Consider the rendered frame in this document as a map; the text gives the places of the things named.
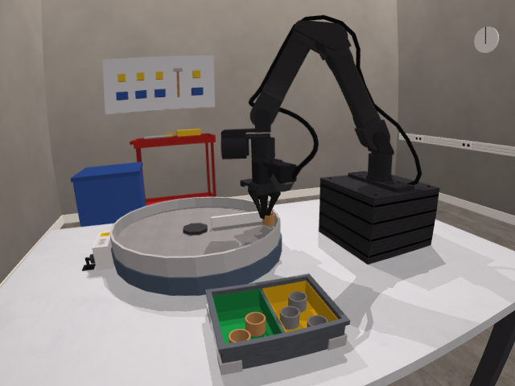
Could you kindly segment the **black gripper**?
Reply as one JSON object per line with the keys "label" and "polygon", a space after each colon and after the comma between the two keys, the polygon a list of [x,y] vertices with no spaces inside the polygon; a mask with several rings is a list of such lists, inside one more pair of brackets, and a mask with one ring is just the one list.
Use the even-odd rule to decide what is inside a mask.
{"label": "black gripper", "polygon": [[[277,191],[276,187],[273,183],[266,184],[257,184],[253,183],[253,177],[251,179],[241,180],[241,186],[248,186],[248,192],[254,201],[259,216],[262,219],[265,219],[265,216],[270,216],[270,213],[278,200],[278,197],[281,195],[281,191]],[[270,204],[267,207],[268,196],[270,196]],[[260,200],[260,203],[259,203]],[[261,204],[261,206],[260,206]],[[262,208],[262,209],[261,209]]]}

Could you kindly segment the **green bin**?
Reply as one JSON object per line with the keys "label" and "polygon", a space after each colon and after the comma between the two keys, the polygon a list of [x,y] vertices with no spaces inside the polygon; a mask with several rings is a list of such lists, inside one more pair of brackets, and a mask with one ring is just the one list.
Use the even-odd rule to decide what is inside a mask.
{"label": "green bin", "polygon": [[260,312],[266,316],[266,332],[260,336],[251,336],[251,339],[282,333],[260,289],[212,297],[225,344],[229,343],[231,331],[245,330],[245,316],[251,312]]}

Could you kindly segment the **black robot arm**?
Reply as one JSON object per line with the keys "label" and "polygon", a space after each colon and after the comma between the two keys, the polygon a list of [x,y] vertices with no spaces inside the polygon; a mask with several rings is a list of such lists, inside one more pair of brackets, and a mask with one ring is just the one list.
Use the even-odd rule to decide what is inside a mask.
{"label": "black robot arm", "polygon": [[296,165],[279,159],[269,162],[275,158],[270,125],[311,49],[319,53],[332,70],[352,113],[356,135],[361,145],[371,151],[368,171],[348,173],[348,177],[392,192],[412,191],[414,185],[392,179],[393,155],[387,155],[394,154],[390,134],[356,68],[351,46],[348,33],[340,24],[299,20],[250,112],[255,129],[223,130],[222,159],[247,158],[251,139],[252,158],[266,159],[266,162],[252,162],[253,183],[273,183],[281,192],[292,188],[296,181]]}

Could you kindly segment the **yellow bin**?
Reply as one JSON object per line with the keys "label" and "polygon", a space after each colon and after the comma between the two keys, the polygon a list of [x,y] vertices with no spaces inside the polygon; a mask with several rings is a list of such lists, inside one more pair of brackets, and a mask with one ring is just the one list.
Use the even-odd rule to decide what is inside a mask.
{"label": "yellow bin", "polygon": [[304,312],[300,313],[299,326],[293,330],[287,330],[285,332],[295,331],[298,329],[307,327],[307,319],[312,315],[322,315],[329,322],[337,320],[338,318],[332,313],[328,306],[323,302],[319,295],[312,289],[307,281],[300,281],[286,285],[278,285],[268,288],[263,288],[264,293],[267,295],[273,310],[277,313],[277,317],[280,321],[280,310],[288,306],[288,296],[291,292],[300,291],[307,295],[307,308]]}

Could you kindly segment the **grey round turntable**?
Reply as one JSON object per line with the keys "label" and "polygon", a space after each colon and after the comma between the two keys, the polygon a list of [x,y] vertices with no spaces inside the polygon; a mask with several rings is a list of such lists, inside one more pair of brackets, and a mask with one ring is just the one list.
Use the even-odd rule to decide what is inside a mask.
{"label": "grey round turntable", "polygon": [[271,271],[282,253],[281,220],[272,213],[274,224],[264,225],[254,201],[230,197],[141,207],[98,233],[82,271],[115,266],[128,284],[170,296],[249,284]]}

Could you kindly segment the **dark grey divided bin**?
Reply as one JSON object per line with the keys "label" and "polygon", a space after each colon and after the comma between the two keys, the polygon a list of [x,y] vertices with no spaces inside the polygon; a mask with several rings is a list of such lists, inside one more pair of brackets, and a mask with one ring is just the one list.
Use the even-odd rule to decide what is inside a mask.
{"label": "dark grey divided bin", "polygon": [[[309,326],[295,331],[285,332],[276,313],[274,312],[263,288],[286,285],[300,281],[307,281],[312,289],[328,306],[337,320]],[[257,339],[249,339],[235,343],[224,343],[220,324],[216,314],[216,308],[212,296],[232,294],[249,290],[260,289],[282,333]],[[210,311],[213,330],[216,337],[218,351],[222,363],[241,360],[242,369],[276,363],[287,359],[293,359],[303,355],[309,355],[328,349],[328,340],[344,335],[345,326],[350,325],[350,319],[335,304],[315,279],[309,274],[293,277],[285,277],[270,281],[261,281],[245,285],[235,285],[216,289],[206,289],[208,308]]]}

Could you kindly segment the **grey metal bushing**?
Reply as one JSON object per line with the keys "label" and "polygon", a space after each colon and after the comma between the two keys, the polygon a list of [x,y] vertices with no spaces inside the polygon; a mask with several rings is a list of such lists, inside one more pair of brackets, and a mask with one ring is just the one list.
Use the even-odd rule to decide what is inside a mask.
{"label": "grey metal bushing", "polygon": [[304,312],[307,308],[307,295],[300,291],[290,293],[288,306],[297,307],[300,310],[300,313]]}
{"label": "grey metal bushing", "polygon": [[294,306],[285,306],[280,310],[280,321],[287,330],[293,330],[299,326],[300,311]]}
{"label": "grey metal bushing", "polygon": [[307,320],[307,327],[326,323],[328,320],[322,315],[312,315]]}

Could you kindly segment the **bronze bushing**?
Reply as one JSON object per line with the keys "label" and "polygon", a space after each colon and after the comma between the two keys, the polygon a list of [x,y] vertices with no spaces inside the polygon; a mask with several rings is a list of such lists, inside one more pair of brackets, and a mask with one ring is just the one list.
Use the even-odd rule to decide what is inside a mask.
{"label": "bronze bushing", "polygon": [[249,331],[251,336],[263,335],[266,332],[266,316],[258,312],[247,314],[245,316],[245,329]]}
{"label": "bronze bushing", "polygon": [[273,225],[274,224],[274,213],[270,213],[270,216],[265,216],[265,219],[262,220],[264,225]]}
{"label": "bronze bushing", "polygon": [[[244,329],[236,329],[229,333],[229,342],[235,343],[239,341],[245,341],[251,339],[251,334]],[[234,341],[233,341],[234,340]]]}

